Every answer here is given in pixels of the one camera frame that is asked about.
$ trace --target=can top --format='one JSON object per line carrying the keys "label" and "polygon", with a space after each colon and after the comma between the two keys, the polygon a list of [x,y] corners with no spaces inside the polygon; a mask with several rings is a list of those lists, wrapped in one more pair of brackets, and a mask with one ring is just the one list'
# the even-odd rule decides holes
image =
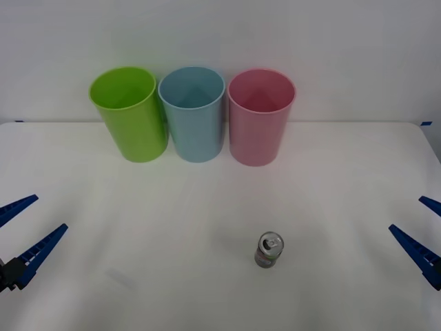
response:
{"label": "can top", "polygon": [[265,232],[259,239],[259,248],[267,257],[278,257],[283,246],[282,237],[275,232]]}

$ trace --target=soda can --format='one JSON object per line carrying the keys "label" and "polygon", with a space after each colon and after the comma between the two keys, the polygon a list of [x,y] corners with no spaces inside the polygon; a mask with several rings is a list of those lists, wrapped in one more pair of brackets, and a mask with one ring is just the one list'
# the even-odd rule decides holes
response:
{"label": "soda can", "polygon": [[262,268],[270,268],[283,251],[283,239],[275,232],[265,232],[259,239],[254,260]]}

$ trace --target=cup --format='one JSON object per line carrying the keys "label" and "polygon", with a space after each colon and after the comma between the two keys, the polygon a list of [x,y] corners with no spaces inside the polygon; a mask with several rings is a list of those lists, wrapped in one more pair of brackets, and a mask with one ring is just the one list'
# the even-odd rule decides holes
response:
{"label": "cup", "polygon": [[221,151],[224,92],[222,76],[204,67],[178,69],[159,83],[170,133],[184,160],[205,162]]}
{"label": "cup", "polygon": [[127,160],[147,162],[164,152],[168,134],[152,73],[136,67],[113,69],[92,83],[89,97]]}
{"label": "cup", "polygon": [[278,153],[291,105],[293,82],[275,70],[256,68],[228,86],[229,150],[246,166],[264,166]]}

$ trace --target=white tabletop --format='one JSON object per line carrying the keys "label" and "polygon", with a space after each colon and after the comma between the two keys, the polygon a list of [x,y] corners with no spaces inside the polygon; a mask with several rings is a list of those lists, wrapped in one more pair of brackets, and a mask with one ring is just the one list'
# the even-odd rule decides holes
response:
{"label": "white tabletop", "polygon": [[[388,231],[441,254],[441,219],[418,202],[441,201],[441,165],[412,124],[289,123],[277,160],[250,168],[227,142],[207,163],[181,160],[170,140],[136,164],[102,123],[7,123],[0,187],[0,205],[40,198],[0,229],[4,261],[69,225],[29,286],[0,294],[2,331],[441,323],[441,294]],[[285,250],[264,270],[253,254],[271,230]]]}

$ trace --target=white backdrop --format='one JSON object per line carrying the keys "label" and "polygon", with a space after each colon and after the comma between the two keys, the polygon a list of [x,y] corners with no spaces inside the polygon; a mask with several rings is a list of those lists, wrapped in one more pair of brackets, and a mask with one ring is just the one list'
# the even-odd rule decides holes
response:
{"label": "white backdrop", "polygon": [[189,64],[286,72],[295,121],[436,121],[440,17],[439,0],[2,0],[0,121],[99,120],[101,72]]}

